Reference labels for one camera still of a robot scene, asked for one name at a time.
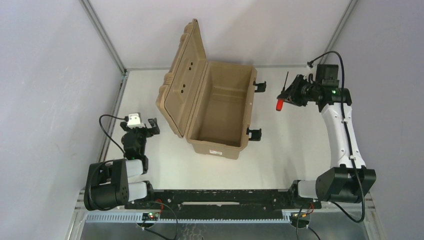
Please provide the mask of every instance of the tan plastic box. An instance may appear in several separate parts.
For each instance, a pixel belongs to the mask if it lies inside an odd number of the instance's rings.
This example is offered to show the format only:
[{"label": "tan plastic box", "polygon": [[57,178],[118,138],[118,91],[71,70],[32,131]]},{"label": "tan plastic box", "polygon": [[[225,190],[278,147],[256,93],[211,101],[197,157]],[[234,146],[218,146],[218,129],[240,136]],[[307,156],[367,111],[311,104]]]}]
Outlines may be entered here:
[{"label": "tan plastic box", "polygon": [[[256,76],[253,66],[207,62],[199,24],[193,19],[180,38],[156,105],[173,132],[185,136],[196,153],[237,159],[249,139],[261,138],[261,130],[249,138]],[[258,92],[265,90],[261,84]]]}]

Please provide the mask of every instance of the white label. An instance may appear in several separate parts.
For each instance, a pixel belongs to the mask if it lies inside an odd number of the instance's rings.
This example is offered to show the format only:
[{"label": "white label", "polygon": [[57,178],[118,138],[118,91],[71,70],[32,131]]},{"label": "white label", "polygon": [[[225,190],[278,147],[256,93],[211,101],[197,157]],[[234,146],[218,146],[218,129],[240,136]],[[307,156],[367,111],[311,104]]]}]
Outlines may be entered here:
[{"label": "white label", "polygon": [[214,151],[214,150],[210,150],[210,149],[209,149],[209,153],[211,153],[211,154],[218,154],[218,155],[222,155],[223,154],[222,151]]}]

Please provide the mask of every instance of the metal frame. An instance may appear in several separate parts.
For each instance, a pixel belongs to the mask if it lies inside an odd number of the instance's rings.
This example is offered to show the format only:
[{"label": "metal frame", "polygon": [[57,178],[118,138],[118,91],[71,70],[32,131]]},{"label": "metal frame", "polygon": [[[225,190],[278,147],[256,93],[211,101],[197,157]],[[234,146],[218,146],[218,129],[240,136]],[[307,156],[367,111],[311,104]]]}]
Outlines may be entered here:
[{"label": "metal frame", "polygon": [[112,44],[111,39],[106,33],[106,30],[102,25],[102,22],[100,22],[99,16],[97,16],[97,13],[93,8],[93,5],[90,3],[89,0],[79,0],[79,2],[81,3],[82,7],[87,13],[88,18],[92,22],[95,30],[100,36],[100,39],[104,43],[104,46],[106,47],[107,51],[110,53],[110,56],[112,57],[113,61],[115,61],[116,66],[118,67],[118,69],[121,71],[122,74],[125,74],[126,72],[125,66],[122,63],[117,50]]},{"label": "metal frame", "polygon": [[[119,111],[119,108],[121,106],[121,101],[122,101],[122,98],[124,96],[125,87],[127,86],[128,76],[129,76],[128,72],[126,72],[125,74],[122,75],[121,83],[119,85],[119,90],[118,90],[118,92],[116,94],[116,98],[115,98],[115,105],[113,106],[113,110],[112,110],[113,116],[118,115],[118,111]],[[115,122],[116,122],[116,119],[111,118],[109,124],[106,127],[106,131],[109,134],[109,136],[112,136],[112,133],[114,132]],[[99,157],[98,157],[97,162],[100,163],[100,162],[105,161],[106,155],[108,154],[110,142],[111,142],[111,140],[108,137],[106,137],[106,136],[103,137],[103,141],[102,141],[102,145],[101,145],[101,149],[100,149],[100,153],[99,153]]]},{"label": "metal frame", "polygon": [[[337,41],[340,32],[344,28],[347,20],[351,16],[352,11],[354,10],[358,0],[350,0],[347,5],[334,33],[332,34],[324,52],[330,51],[335,42]],[[103,27],[99,17],[97,16],[93,6],[91,5],[89,0],[80,0],[81,5],[86,11],[90,21],[93,23],[94,28],[99,34],[102,42],[104,43],[106,49],[110,53],[112,59],[116,63],[116,66],[122,72],[122,82],[119,88],[119,91],[116,96],[115,106],[113,109],[113,114],[116,115],[121,105],[123,93],[125,91],[127,79],[128,79],[128,71],[125,68],[123,62],[121,61],[112,41],[110,40],[105,28]],[[324,63],[327,59],[327,55],[324,56],[320,63]],[[109,125],[107,126],[107,131],[109,134],[112,134],[115,126],[115,120],[111,120]],[[101,151],[99,153],[99,162],[105,160],[107,151],[109,148],[110,140],[108,138],[104,138]],[[322,202],[322,208],[316,209],[316,212],[340,212],[340,210],[331,203]],[[384,235],[379,217],[377,215],[376,209],[374,207],[373,200],[369,194],[365,197],[366,204],[366,213],[365,213],[365,228],[370,240],[385,240],[386,237]],[[361,207],[358,204],[350,204],[344,203],[341,204],[344,209],[350,212],[360,212]],[[108,212],[101,211],[87,211],[84,207],[84,191],[82,190],[79,193],[78,200],[76,202],[76,206],[72,215],[72,219],[66,234],[67,240],[79,240],[84,228],[84,224],[87,223],[134,223],[134,222],[142,222],[141,216],[145,212],[149,212],[152,210],[136,210],[136,209],[125,209],[123,206],[119,206],[115,209],[112,209]],[[193,220],[193,219],[179,219],[180,223],[290,223],[289,216],[292,213],[297,213],[298,209],[283,209],[281,210],[281,218],[277,219],[237,219],[237,220],[228,220],[228,219],[204,219],[204,220]],[[158,222],[161,223],[173,223],[174,220],[170,218],[160,219]]]},{"label": "metal frame", "polygon": [[[352,11],[355,9],[356,5],[358,3],[358,0],[350,0],[349,4],[347,5],[346,9],[344,10],[343,15],[340,18],[340,21],[338,21],[337,27],[335,28],[330,41],[328,42],[327,46],[325,47],[325,50],[323,53],[326,53],[328,51],[333,50],[334,44],[337,42],[337,39],[339,38],[340,33],[342,32],[343,28],[346,25],[346,22],[349,20],[349,17],[352,14]],[[321,60],[319,61],[320,64],[324,64],[328,58],[328,54],[323,56]]]}]

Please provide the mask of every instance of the black clip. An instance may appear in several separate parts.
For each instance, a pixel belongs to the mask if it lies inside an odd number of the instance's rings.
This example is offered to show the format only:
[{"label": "black clip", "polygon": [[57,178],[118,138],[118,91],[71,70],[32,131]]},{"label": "black clip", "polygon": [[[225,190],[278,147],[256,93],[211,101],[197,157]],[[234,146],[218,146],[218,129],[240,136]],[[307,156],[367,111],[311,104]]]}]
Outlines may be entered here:
[{"label": "black clip", "polygon": [[247,128],[246,134],[251,134],[251,137],[249,137],[249,141],[260,141],[262,137],[262,128],[259,128],[259,130],[250,130]]},{"label": "black clip", "polygon": [[256,81],[254,81],[253,85],[257,87],[254,91],[255,93],[263,93],[265,92],[265,89],[267,89],[267,81],[264,81],[262,83],[256,83]]},{"label": "black clip", "polygon": [[150,133],[150,135],[158,135],[161,133],[161,130],[158,127],[158,121],[155,118],[149,118],[148,119],[148,123],[150,124],[151,128],[148,128],[148,132]]}]

